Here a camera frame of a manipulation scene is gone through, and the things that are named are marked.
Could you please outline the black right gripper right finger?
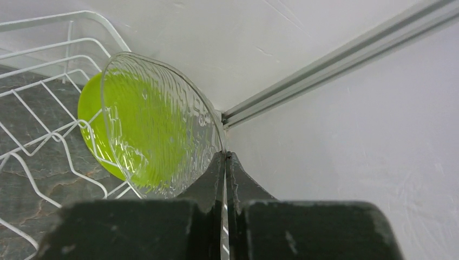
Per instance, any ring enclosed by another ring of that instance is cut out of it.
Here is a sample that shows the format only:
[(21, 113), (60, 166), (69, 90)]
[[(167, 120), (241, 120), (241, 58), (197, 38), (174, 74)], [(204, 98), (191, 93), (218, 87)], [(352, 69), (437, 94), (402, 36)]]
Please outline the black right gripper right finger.
[(279, 200), (227, 154), (231, 259), (402, 259), (384, 213), (366, 201)]

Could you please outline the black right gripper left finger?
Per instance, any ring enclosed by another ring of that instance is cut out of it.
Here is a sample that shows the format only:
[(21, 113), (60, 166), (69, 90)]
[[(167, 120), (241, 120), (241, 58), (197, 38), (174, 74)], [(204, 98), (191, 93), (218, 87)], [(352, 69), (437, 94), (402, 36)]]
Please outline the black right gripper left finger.
[(93, 200), (59, 210), (36, 259), (220, 259), (225, 154), (172, 199)]

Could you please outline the lime green plate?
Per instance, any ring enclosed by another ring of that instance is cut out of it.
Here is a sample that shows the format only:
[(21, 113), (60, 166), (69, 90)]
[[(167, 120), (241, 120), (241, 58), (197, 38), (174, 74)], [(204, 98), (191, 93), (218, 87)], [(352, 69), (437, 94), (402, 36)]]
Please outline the lime green plate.
[(158, 189), (189, 177), (204, 142), (193, 116), (157, 79), (133, 73), (98, 73), (77, 105), (81, 134), (96, 160), (134, 186)]

